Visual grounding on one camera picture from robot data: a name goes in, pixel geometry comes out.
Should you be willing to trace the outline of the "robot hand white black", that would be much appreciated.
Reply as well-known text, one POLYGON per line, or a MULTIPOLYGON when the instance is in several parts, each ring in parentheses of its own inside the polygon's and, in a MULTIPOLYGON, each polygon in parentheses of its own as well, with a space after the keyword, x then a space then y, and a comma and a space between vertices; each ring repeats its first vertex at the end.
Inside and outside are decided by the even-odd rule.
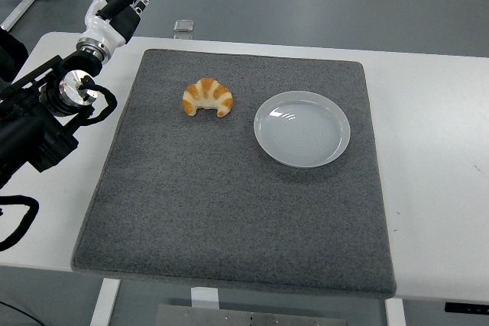
POLYGON ((129 42, 151 0, 93 0, 85 16, 80 40, 94 43, 106 53, 129 42))

